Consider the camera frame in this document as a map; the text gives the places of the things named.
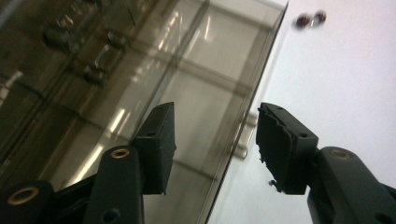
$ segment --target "white surface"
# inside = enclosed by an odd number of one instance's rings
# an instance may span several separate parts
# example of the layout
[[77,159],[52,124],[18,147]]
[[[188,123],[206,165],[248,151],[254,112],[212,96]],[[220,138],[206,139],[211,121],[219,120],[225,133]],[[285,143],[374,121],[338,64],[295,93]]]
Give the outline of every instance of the white surface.
[[[293,28],[301,13],[319,9],[328,14],[323,26]],[[395,11],[390,0],[289,2],[253,105],[285,107],[319,137],[319,148],[355,152],[394,188]],[[251,143],[245,161],[232,160],[209,223],[311,223],[306,196],[276,193],[259,157]]]

